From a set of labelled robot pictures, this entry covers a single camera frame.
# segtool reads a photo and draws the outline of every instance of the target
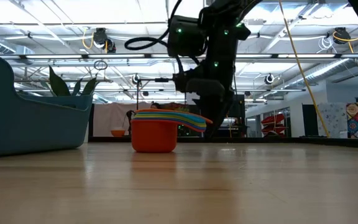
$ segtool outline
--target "green plant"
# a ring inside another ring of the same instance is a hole
[[[79,79],[74,86],[73,93],[70,94],[70,91],[66,83],[53,71],[52,67],[49,66],[49,81],[50,87],[46,82],[41,82],[41,85],[50,90],[53,96],[76,96],[79,93],[81,96],[92,95],[94,89],[99,84],[96,81],[97,77],[92,78],[84,87],[82,93],[80,93],[82,78]]]

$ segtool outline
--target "hardwood floor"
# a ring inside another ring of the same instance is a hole
[[[0,223],[358,224],[358,149],[98,143],[1,157]]]

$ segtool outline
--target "teal plastic container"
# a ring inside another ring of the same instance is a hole
[[[84,142],[92,96],[18,95],[0,58],[0,156],[74,149]]]

